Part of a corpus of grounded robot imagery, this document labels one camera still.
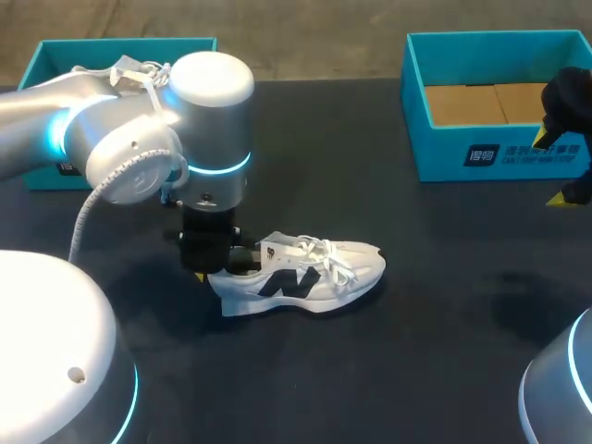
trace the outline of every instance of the black tabletop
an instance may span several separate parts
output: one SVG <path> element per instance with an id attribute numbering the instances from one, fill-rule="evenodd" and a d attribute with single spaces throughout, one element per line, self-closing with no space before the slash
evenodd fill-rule
<path id="1" fill-rule="evenodd" d="M 546 208 L 557 181 L 420 184 L 399 88 L 257 85 L 240 224 L 383 248 L 384 284 L 342 313 L 224 319 L 162 241 L 175 210 L 94 210 L 80 266 L 137 359 L 153 444 L 525 442 L 523 371 L 592 304 L 592 209 Z M 66 257 L 84 193 L 0 190 L 0 248 Z"/>

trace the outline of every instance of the sneaker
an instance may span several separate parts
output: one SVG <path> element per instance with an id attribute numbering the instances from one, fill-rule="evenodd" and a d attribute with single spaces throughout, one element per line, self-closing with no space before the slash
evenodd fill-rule
<path id="1" fill-rule="evenodd" d="M 377 247 L 274 232 L 260 242 L 260 266 L 208 276 L 223 316 L 253 315 L 291 305 L 313 313 L 335 310 L 372 289 L 386 262 Z"/>

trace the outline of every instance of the concrete floor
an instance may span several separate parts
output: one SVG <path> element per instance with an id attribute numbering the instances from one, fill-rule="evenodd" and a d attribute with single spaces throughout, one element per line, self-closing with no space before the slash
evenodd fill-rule
<path id="1" fill-rule="evenodd" d="M 579 29 L 590 0 L 0 0 L 0 85 L 43 39 L 218 37 L 269 79 L 398 77 L 412 31 Z"/>

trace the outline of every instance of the white robotic arm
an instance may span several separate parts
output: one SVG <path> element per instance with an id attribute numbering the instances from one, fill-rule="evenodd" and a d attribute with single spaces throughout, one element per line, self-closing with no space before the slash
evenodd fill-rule
<path id="1" fill-rule="evenodd" d="M 239 59 L 202 52 L 182 57 L 168 85 L 148 93 L 121 97 L 92 73 L 73 72 L 4 94 L 0 179 L 69 162 L 94 188 L 89 199 L 133 204 L 164 190 L 182 208 L 183 228 L 172 235 L 182 263 L 217 271 L 237 241 L 253 87 Z"/>

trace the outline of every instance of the shoelace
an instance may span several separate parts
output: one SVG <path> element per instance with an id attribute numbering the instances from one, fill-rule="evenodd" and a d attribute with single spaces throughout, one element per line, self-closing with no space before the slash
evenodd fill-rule
<path id="1" fill-rule="evenodd" d="M 311 236 L 299 236 L 298 239 L 298 247 L 306 253 L 306 259 L 301 261 L 301 265 L 322 265 L 338 287 L 344 287 L 350 280 L 356 279 L 352 267 L 339 257 L 337 247 L 330 240 Z"/>
<path id="2" fill-rule="evenodd" d="M 76 66 L 72 69 L 72 71 L 74 72 L 88 72 L 90 74 L 93 74 L 94 76 L 109 79 L 109 83 L 111 83 L 111 86 L 114 87 L 117 85 L 120 79 L 134 80 L 137 82 L 137 89 L 144 88 L 145 83 L 145 81 L 139 80 L 139 78 L 142 78 L 144 80 L 150 79 L 155 88 L 161 88 L 167 85 L 168 78 L 170 76 L 170 70 L 171 66 L 169 63 L 161 65 L 158 62 L 152 61 L 143 62 L 136 69 L 120 68 L 117 66 L 117 64 L 115 64 L 111 68 L 106 69 L 87 69 L 81 66 Z M 135 92 L 136 88 L 130 88 L 128 90 L 121 91 L 121 93 Z"/>

